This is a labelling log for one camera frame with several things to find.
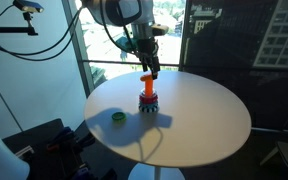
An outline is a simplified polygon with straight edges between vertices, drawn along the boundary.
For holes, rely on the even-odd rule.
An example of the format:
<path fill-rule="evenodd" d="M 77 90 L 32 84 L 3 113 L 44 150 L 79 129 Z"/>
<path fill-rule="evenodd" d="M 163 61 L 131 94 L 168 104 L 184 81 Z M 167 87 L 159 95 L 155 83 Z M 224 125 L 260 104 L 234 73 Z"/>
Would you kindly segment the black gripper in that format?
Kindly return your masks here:
<path fill-rule="evenodd" d="M 151 64 L 152 78 L 158 77 L 160 71 L 159 59 L 157 56 L 158 45 L 155 41 L 156 36 L 164 36 L 169 31 L 169 27 L 158 23 L 143 23 L 131 25 L 133 38 L 136 41 L 137 51 L 141 61 L 143 72 L 148 71 Z"/>

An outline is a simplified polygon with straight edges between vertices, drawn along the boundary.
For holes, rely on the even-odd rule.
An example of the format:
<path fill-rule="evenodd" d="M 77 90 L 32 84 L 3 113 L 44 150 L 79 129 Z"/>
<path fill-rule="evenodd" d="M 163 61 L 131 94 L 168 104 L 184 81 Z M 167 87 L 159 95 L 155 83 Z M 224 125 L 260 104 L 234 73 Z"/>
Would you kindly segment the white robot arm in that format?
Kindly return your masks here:
<path fill-rule="evenodd" d="M 102 25 L 109 39 L 121 50 L 134 54 L 144 72 L 155 80 L 160 71 L 156 36 L 165 35 L 169 27 L 155 22 L 153 0 L 81 0 L 96 23 Z M 114 40 L 107 26 L 122 27 L 126 43 Z"/>

